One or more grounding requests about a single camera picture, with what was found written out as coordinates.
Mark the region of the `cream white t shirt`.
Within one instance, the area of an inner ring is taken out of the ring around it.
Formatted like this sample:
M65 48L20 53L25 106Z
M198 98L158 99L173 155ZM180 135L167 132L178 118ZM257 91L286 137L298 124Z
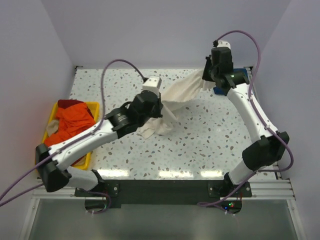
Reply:
M193 73L183 77L170 85L162 94L161 102L178 120L178 111L193 101L201 91L211 90L216 86L215 82L202 79L203 69L197 69ZM151 118L139 129L139 134L148 139L154 134L164 136L174 129L177 122L165 122L163 118Z

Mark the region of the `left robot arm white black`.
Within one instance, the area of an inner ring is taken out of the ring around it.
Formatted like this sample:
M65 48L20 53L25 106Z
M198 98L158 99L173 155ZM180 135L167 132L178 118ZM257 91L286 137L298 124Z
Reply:
M46 191L52 193L69 186L99 196L104 190L101 175L96 170L81 170L72 164L94 149L134 133L151 118L176 121L159 93L143 90L133 101L113 109L101 121L76 136L51 146L38 145L35 167Z

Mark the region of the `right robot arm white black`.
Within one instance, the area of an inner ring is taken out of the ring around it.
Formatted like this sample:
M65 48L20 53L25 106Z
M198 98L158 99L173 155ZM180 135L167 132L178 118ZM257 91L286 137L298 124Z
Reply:
M269 121L255 96L249 92L250 81L243 72L235 72L231 49L216 46L206 57L202 76L214 82L233 103L248 130L251 145L242 152L241 162L224 175L218 192L220 196L235 196L240 184L256 172L279 161L289 142L286 132L279 132Z

